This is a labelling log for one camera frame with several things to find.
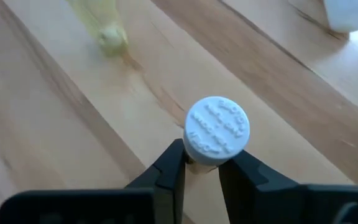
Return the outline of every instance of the yellow plastic item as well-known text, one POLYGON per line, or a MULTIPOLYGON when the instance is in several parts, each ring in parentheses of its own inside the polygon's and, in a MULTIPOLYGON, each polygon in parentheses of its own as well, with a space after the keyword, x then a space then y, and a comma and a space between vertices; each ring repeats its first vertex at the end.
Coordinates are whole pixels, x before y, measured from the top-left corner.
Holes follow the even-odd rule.
POLYGON ((67 0, 107 56, 124 53, 128 39, 116 0, 67 0))

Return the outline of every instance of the wooden table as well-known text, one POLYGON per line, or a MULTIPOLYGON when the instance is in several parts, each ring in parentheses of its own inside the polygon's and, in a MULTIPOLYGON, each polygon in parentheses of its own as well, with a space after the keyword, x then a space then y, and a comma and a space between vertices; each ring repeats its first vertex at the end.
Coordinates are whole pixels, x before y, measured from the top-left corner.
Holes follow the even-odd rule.
MULTIPOLYGON (((285 0, 224 2, 238 13, 215 0, 118 0, 129 53, 106 58, 65 1, 0 0, 0 203, 125 186, 209 95, 245 109, 247 150, 274 169, 358 184, 355 40, 285 0)), ((184 211, 184 223, 228 223, 216 172, 187 173, 184 211)))

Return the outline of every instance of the white bottle cap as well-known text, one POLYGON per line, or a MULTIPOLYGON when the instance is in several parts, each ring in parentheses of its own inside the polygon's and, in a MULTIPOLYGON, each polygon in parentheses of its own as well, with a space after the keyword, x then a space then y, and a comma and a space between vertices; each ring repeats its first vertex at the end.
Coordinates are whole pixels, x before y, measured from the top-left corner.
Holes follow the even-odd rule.
POLYGON ((221 165, 240 153, 248 140, 248 117, 227 98, 210 96, 199 100, 186 116, 185 149, 200 164, 221 165))

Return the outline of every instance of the white object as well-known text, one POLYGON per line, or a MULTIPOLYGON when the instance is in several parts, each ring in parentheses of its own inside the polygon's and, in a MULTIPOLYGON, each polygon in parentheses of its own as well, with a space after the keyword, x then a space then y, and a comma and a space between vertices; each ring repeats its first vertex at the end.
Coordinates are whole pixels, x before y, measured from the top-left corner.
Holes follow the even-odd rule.
POLYGON ((195 162, 218 166, 245 148, 249 120, 237 103, 210 96, 190 108, 183 139, 186 152, 195 162))
POLYGON ((342 33, 358 30, 358 0, 324 0, 324 5, 332 30, 342 33))

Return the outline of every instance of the clamp jaw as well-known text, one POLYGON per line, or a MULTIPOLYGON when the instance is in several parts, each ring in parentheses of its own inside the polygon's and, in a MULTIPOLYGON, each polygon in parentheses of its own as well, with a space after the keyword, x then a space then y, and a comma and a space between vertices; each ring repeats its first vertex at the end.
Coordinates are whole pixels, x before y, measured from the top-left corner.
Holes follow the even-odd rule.
MULTIPOLYGON (((0 224, 36 223, 23 218, 51 210, 61 211, 62 223, 76 214, 89 220, 130 214, 131 223, 180 224, 187 159, 183 140, 176 139, 124 189, 21 193, 1 206, 0 224)), ((231 224, 358 223, 358 186, 298 184, 245 151, 219 166, 219 178, 231 224)))

